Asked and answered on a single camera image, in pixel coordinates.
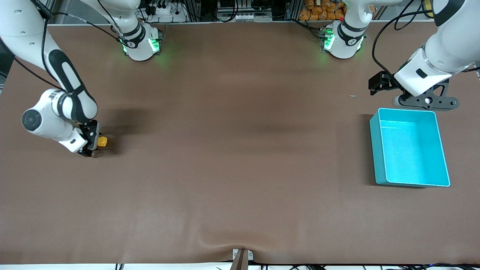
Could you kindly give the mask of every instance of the yellow block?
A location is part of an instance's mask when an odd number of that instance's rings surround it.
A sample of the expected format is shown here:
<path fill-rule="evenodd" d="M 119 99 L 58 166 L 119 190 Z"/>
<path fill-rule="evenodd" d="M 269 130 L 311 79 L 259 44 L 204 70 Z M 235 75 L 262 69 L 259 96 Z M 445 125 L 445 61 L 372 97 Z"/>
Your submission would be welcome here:
<path fill-rule="evenodd" d="M 97 147 L 105 147 L 107 146 L 107 137 L 98 137 L 98 142 L 96 143 Z"/>

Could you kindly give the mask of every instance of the table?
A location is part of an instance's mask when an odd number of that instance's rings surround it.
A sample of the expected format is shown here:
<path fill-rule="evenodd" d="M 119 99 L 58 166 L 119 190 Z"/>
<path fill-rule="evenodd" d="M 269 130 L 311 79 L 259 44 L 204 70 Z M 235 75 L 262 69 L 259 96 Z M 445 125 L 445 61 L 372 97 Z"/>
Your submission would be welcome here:
<path fill-rule="evenodd" d="M 20 117 L 48 86 L 13 65 L 1 262 L 223 261 L 244 247 L 262 263 L 478 263 L 479 79 L 455 76 L 461 105 L 437 113 L 451 186 L 376 185 L 369 119 L 399 94 L 368 91 L 382 25 L 349 60 L 296 24 L 173 25 L 145 62 L 92 27 L 50 27 L 109 146 L 84 158 L 26 132 Z M 377 57 L 395 71 L 434 32 L 389 29 Z"/>

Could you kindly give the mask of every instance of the wire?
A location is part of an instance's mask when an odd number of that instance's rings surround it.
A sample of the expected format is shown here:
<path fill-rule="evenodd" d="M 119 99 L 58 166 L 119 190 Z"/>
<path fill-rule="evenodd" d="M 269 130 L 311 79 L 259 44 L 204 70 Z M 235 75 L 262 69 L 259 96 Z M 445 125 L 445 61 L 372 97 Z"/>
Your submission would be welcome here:
<path fill-rule="evenodd" d="M 197 15 L 192 14 L 192 13 L 190 12 L 190 10 L 187 8 L 187 4 L 185 4 L 185 7 L 183 6 L 182 3 L 180 3 L 180 4 L 181 4 L 181 8 L 182 8 L 183 10 L 186 10 L 187 13 L 188 13 L 190 16 L 192 16 L 193 18 L 195 18 L 195 21 L 196 21 L 196 22 L 198 22 L 198 19 L 201 19 L 201 18 L 202 18 L 201 16 L 199 17 L 199 16 L 197 16 Z"/>
<path fill-rule="evenodd" d="M 101 30 L 102 32 L 104 32 L 105 34 L 111 36 L 113 39 L 115 39 L 116 41 L 119 41 L 118 40 L 118 37 L 115 37 L 114 35 L 110 34 L 109 32 L 105 31 L 104 29 L 100 28 L 99 26 L 87 21 L 87 20 L 84 20 L 80 17 L 77 17 L 75 15 L 72 15 L 72 14 L 69 14 L 69 13 L 64 13 L 64 12 L 55 12 L 52 14 L 52 17 L 53 16 L 56 16 L 56 15 L 66 15 L 66 16 L 69 16 L 69 17 L 72 17 L 72 18 L 76 18 L 78 20 L 81 20 L 82 22 L 84 23 L 87 23 L 99 30 Z M 43 36 L 42 36 L 42 63 L 45 67 L 45 70 L 47 71 L 47 73 L 52 77 L 52 74 L 50 73 L 50 71 L 48 70 L 47 68 L 47 65 L 46 65 L 46 62 L 45 62 L 45 40 L 47 38 L 47 26 L 48 26 L 48 22 L 49 20 L 46 19 L 45 20 L 45 25 L 44 25 L 44 31 L 43 31 Z M 0 44 L 7 50 L 7 51 L 10 51 L 10 49 L 8 49 L 8 47 L 6 45 L 3 44 L 3 42 L 0 42 Z M 40 75 L 38 75 L 37 73 L 35 73 L 34 71 L 32 71 L 31 69 L 29 69 L 27 66 L 25 66 L 25 64 L 23 64 L 20 60 L 18 60 L 18 58 L 15 56 L 14 58 L 15 62 L 17 62 L 21 67 L 23 67 L 25 70 L 27 70 L 31 75 L 35 76 L 36 78 L 40 79 L 41 81 L 43 81 L 44 83 L 54 87 L 54 88 L 58 88 L 58 89 L 62 89 L 60 86 L 57 86 L 49 81 L 47 81 L 46 79 L 44 79 L 43 77 L 41 77 Z"/>
<path fill-rule="evenodd" d="M 232 15 L 230 16 L 230 18 L 228 20 L 224 21 L 224 23 L 228 23 L 231 20 L 235 19 L 235 17 L 237 17 L 238 13 L 239 13 L 239 0 L 235 0 L 235 5 L 233 6 L 233 10 L 232 10 Z"/>
<path fill-rule="evenodd" d="M 162 41 L 165 39 L 165 37 L 167 36 L 167 29 L 168 29 L 168 25 L 165 25 L 165 30 L 163 30 L 163 33 L 162 33 Z"/>
<path fill-rule="evenodd" d="M 45 23 L 43 25 L 43 36 L 42 36 L 42 63 L 43 63 L 43 66 L 45 68 L 45 70 L 47 71 L 47 73 L 50 75 L 50 77 L 54 78 L 55 77 L 52 75 L 52 73 L 50 73 L 50 71 L 48 70 L 47 68 L 47 63 L 45 62 L 45 39 L 47 37 L 47 26 L 48 26 L 48 21 L 49 19 L 45 19 Z"/>
<path fill-rule="evenodd" d="M 108 12 L 108 10 L 102 5 L 102 3 L 100 2 L 100 0 L 96 0 L 98 2 L 98 4 L 100 4 L 100 6 L 102 7 L 102 9 L 108 14 L 108 16 L 110 17 L 110 19 L 112 19 L 112 22 L 113 24 L 115 25 L 115 28 L 117 30 L 117 34 L 119 34 L 120 38 L 122 40 L 126 40 L 125 37 L 123 36 L 123 33 L 120 29 L 120 26 L 117 24 L 117 22 L 113 19 L 112 15 L 110 15 L 110 13 Z"/>
<path fill-rule="evenodd" d="M 222 21 L 221 19 L 216 17 L 214 15 L 214 11 L 212 10 L 212 7 L 210 7 L 210 14 L 212 15 L 212 19 L 215 19 L 217 22 L 228 23 L 231 20 L 235 19 L 235 17 L 237 16 L 238 13 L 239 13 L 239 1 L 238 0 L 235 0 L 235 4 L 233 5 L 233 8 L 232 8 L 232 15 L 226 21 Z"/>
<path fill-rule="evenodd" d="M 375 40 L 373 41 L 373 46 L 372 46 L 372 58 L 373 58 L 373 61 L 379 66 L 381 67 L 389 76 L 390 78 L 400 87 L 400 89 L 402 89 L 401 85 L 396 81 L 396 79 L 393 77 L 392 73 L 390 73 L 390 71 L 384 66 L 382 65 L 378 60 L 377 58 L 375 57 L 375 48 L 377 46 L 377 41 L 378 41 L 378 37 L 380 37 L 380 35 L 382 34 L 382 32 L 389 26 L 391 25 L 394 21 L 398 20 L 399 18 L 402 18 L 402 17 L 406 17 L 406 16 L 411 16 L 411 15 L 415 15 L 415 14 L 426 14 L 428 12 L 432 12 L 431 10 L 426 10 L 426 11 L 417 11 L 417 12 L 409 12 L 409 13 L 405 13 L 405 14 L 402 14 L 402 15 L 399 15 L 395 18 L 393 18 L 391 21 L 389 21 L 388 23 L 386 23 L 382 29 L 380 29 L 380 31 L 378 32 L 377 36 L 375 37 Z"/>
<path fill-rule="evenodd" d="M 316 37 L 316 38 L 318 38 L 318 39 L 320 39 L 320 40 L 325 40 L 324 37 L 321 37 L 321 36 L 317 35 L 317 34 L 314 32 L 314 31 L 320 31 L 320 28 L 309 26 L 307 21 L 305 21 L 305 24 L 302 24 L 300 21 L 295 20 L 295 19 L 288 19 L 287 21 L 296 22 L 298 25 L 302 26 L 303 28 L 308 29 L 308 30 L 310 31 L 310 33 L 311 33 L 314 37 Z"/>
<path fill-rule="evenodd" d="M 144 12 L 141 10 L 141 9 L 138 9 L 138 11 L 140 11 L 140 15 L 142 16 L 142 19 L 144 20 L 145 22 L 145 16 L 144 16 Z"/>
<path fill-rule="evenodd" d="M 399 16 L 400 16 L 400 15 L 403 15 L 403 13 L 407 10 L 407 8 L 408 8 L 414 1 L 415 1 L 415 0 L 410 0 L 410 2 L 408 2 L 408 4 L 405 6 L 405 8 L 403 8 L 402 12 L 400 12 Z M 417 12 L 420 11 L 420 9 L 423 7 L 423 2 L 424 2 L 424 0 L 421 0 L 421 1 L 420 1 L 420 6 L 419 6 L 419 8 L 417 9 Z M 416 14 L 413 15 L 413 17 L 410 19 L 410 21 L 409 21 L 408 23 L 404 24 L 404 25 L 403 25 L 402 27 L 400 27 L 400 28 L 397 27 L 398 20 L 400 19 L 400 18 L 398 18 L 397 20 L 395 20 L 395 24 L 394 24 L 394 26 L 393 26 L 394 29 L 395 29 L 396 31 L 398 31 L 398 30 L 402 30 L 403 28 L 407 27 L 411 22 L 413 22 L 413 19 L 415 19 L 415 16 L 417 16 L 417 15 L 416 15 Z"/>
<path fill-rule="evenodd" d="M 308 26 L 308 25 L 304 25 L 304 24 L 302 24 L 299 20 L 287 19 L 287 21 L 296 22 L 298 25 L 300 25 L 300 26 L 303 27 L 303 28 L 320 31 L 320 28 L 318 28 L 318 27 L 311 27 L 311 26 Z"/>
<path fill-rule="evenodd" d="M 477 71 L 477 70 L 480 70 L 480 67 L 466 69 L 466 70 L 463 70 L 462 72 L 470 72 L 470 71 Z"/>
<path fill-rule="evenodd" d="M 111 36 L 114 40 L 119 41 L 119 40 L 118 40 L 118 39 L 119 39 L 118 37 L 112 35 L 111 33 L 107 32 L 107 31 L 105 31 L 103 28 L 99 27 L 98 25 L 95 25 L 95 24 L 93 24 L 93 23 L 91 23 L 91 22 L 89 22 L 89 21 L 87 21 L 87 20 L 85 20 L 85 19 L 82 19 L 82 18 L 80 18 L 80 17 L 77 17 L 77 16 L 75 16 L 75 15 L 72 15 L 72 14 L 69 14 L 69 13 L 64 13 L 64 12 L 55 12 L 55 13 L 53 13 L 53 15 L 65 15 L 65 16 L 69 16 L 69 17 L 78 19 L 78 20 L 80 20 L 80 21 L 82 21 L 82 22 L 84 22 L 84 23 L 86 23 L 86 24 L 89 24 L 89 25 L 95 27 L 96 29 L 104 32 L 105 34 Z"/>
<path fill-rule="evenodd" d="M 422 2 L 423 2 L 423 3 L 422 3 L 422 5 L 421 5 L 421 10 L 424 11 L 424 10 L 427 9 L 427 8 L 425 7 L 425 0 L 422 1 Z M 429 19 L 433 19 L 433 18 L 434 18 L 433 16 L 428 15 L 428 13 L 425 13 L 425 17 L 427 17 L 427 18 L 429 18 Z"/>
<path fill-rule="evenodd" d="M 33 76 L 37 77 L 38 79 L 42 80 L 44 83 L 46 84 L 49 84 L 50 86 L 54 87 L 54 88 L 58 88 L 58 89 L 61 89 L 60 86 L 56 86 L 54 85 L 53 83 L 47 81 L 46 79 L 40 77 L 38 74 L 36 74 L 35 72 L 33 72 L 31 69 L 27 68 L 22 62 L 20 62 L 16 57 L 14 58 L 15 62 L 17 62 L 21 67 L 25 68 L 28 72 L 30 72 Z"/>
<path fill-rule="evenodd" d="M 312 30 L 312 28 L 311 28 L 310 26 L 308 26 L 308 22 L 307 22 L 307 21 L 305 21 L 305 24 L 306 24 L 306 26 L 308 27 L 308 30 L 310 30 L 310 34 L 312 34 L 314 37 L 316 37 L 316 38 L 318 38 L 318 39 L 320 39 L 320 40 L 321 40 L 321 39 L 324 39 L 324 38 L 322 38 L 321 36 L 315 34 L 315 32 Z"/>

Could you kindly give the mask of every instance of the plastic bin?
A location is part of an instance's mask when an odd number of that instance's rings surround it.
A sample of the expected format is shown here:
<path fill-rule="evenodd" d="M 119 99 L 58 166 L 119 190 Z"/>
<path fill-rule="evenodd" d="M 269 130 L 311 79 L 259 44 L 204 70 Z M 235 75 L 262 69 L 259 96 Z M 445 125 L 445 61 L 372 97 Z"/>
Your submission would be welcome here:
<path fill-rule="evenodd" d="M 377 184 L 450 185 L 435 112 L 380 108 L 370 132 Z"/>

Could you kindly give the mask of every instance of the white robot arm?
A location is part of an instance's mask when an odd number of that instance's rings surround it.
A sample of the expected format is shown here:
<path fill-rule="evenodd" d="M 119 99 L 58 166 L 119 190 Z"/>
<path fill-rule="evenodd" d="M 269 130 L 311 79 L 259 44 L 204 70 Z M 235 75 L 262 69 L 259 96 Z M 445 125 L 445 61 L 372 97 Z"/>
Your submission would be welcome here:
<path fill-rule="evenodd" d="M 48 71 L 63 89 L 45 91 L 38 103 L 25 111 L 22 124 L 28 132 L 58 141 L 71 152 L 91 155 L 98 139 L 99 124 L 93 120 L 97 104 L 44 25 L 30 0 L 0 0 L 4 44 L 16 56 Z"/>
<path fill-rule="evenodd" d="M 81 0 L 109 21 L 123 45 L 125 53 L 135 61 L 144 61 L 160 51 L 158 29 L 138 22 L 135 11 L 140 0 Z"/>
<path fill-rule="evenodd" d="M 380 72 L 369 80 L 371 95 L 400 88 L 393 105 L 427 110 L 451 110 L 458 99 L 447 97 L 448 79 L 480 60 L 480 1 L 433 0 L 433 17 L 438 30 L 391 78 Z M 440 95 L 433 93 L 442 87 Z"/>
<path fill-rule="evenodd" d="M 333 34 L 323 41 L 323 49 L 340 59 L 355 55 L 363 41 L 363 33 L 372 21 L 372 10 L 369 5 L 395 5 L 402 0 L 344 0 L 347 14 L 343 21 L 335 21 L 328 25 Z"/>

